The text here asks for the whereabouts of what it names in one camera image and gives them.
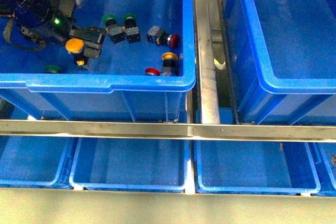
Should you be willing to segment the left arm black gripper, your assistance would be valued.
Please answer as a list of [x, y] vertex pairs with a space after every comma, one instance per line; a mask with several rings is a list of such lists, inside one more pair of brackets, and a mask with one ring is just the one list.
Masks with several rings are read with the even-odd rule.
[[14, 14], [19, 32], [36, 44], [63, 46], [71, 38], [84, 40], [83, 55], [97, 59], [102, 52], [106, 30], [100, 27], [74, 26], [74, 10], [84, 0], [23, 0]]

